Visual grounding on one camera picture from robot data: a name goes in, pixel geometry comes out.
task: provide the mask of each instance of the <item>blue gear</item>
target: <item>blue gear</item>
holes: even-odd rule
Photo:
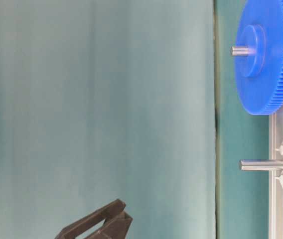
[[[283,0],[248,0],[237,46],[252,54],[235,57],[240,101],[252,115],[270,115],[283,104]]]

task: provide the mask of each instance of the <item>metal shaft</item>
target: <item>metal shaft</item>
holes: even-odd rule
[[[241,160],[239,168],[243,171],[283,170],[283,160]]]
[[[250,51],[247,46],[232,46],[230,48],[230,54],[232,56],[248,56]]]

